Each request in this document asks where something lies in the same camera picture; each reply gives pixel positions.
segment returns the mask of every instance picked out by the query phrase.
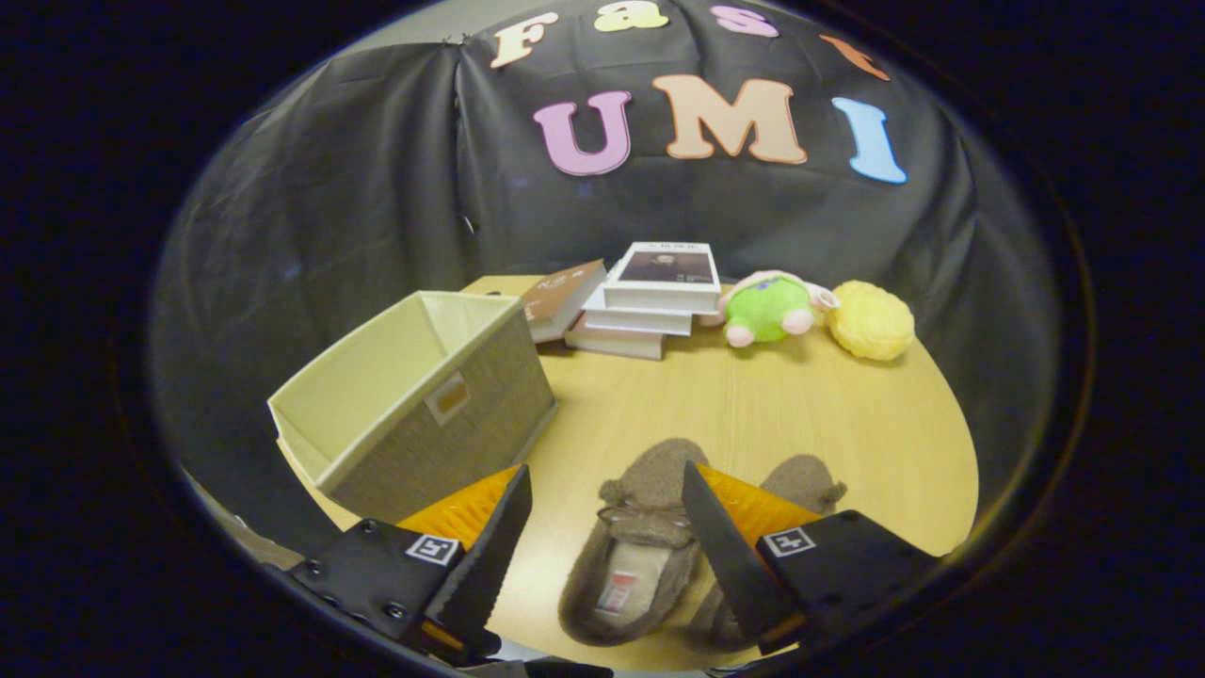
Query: slipper insole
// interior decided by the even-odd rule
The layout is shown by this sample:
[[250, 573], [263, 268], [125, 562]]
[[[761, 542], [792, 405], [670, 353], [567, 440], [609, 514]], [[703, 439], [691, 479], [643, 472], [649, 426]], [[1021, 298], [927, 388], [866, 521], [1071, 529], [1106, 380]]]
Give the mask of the slipper insole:
[[595, 619], [625, 626], [648, 613], [671, 553], [668, 547], [616, 543], [607, 559], [606, 584], [594, 605]]

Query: letter m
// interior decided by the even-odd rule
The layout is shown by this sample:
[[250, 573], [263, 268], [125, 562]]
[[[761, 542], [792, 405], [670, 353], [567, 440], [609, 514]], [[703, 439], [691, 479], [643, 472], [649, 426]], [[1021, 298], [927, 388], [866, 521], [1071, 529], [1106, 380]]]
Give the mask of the letter m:
[[711, 157], [716, 148], [703, 137], [703, 125], [706, 124], [729, 155], [741, 152], [750, 128], [753, 128], [750, 153], [754, 158], [787, 164], [807, 159], [807, 153], [795, 140], [795, 126], [790, 119], [788, 101], [793, 92], [781, 82], [746, 79], [731, 104], [694, 75], [664, 75], [653, 78], [653, 87], [670, 99], [676, 138], [665, 152], [674, 158]]

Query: box handle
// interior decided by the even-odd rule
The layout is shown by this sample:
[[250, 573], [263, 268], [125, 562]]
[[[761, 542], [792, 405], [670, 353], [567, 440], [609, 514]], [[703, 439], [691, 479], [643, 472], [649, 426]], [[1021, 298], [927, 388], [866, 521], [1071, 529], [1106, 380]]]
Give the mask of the box handle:
[[427, 396], [427, 409], [431, 411], [435, 421], [443, 426], [469, 405], [470, 400], [469, 385], [465, 384], [464, 377], [455, 372], [439, 389], [431, 391], [430, 396]]

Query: blue letter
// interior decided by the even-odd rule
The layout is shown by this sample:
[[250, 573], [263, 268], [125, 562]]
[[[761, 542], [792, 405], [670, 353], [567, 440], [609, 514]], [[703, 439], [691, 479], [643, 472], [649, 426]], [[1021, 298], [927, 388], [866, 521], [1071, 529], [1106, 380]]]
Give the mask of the blue letter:
[[858, 154], [850, 160], [853, 171], [888, 183], [907, 181], [907, 175], [895, 164], [892, 142], [883, 129], [887, 114], [870, 104], [840, 96], [833, 99], [833, 105], [850, 118], [850, 126], [853, 128], [853, 143], [858, 149]]

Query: yellow plush ball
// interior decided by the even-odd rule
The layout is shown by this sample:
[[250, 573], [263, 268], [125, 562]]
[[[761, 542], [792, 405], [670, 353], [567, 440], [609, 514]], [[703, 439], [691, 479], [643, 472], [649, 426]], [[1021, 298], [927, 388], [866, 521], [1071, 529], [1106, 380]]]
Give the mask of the yellow plush ball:
[[839, 307], [828, 312], [828, 328], [836, 343], [859, 359], [895, 360], [916, 337], [907, 303], [869, 282], [851, 279], [833, 290]]

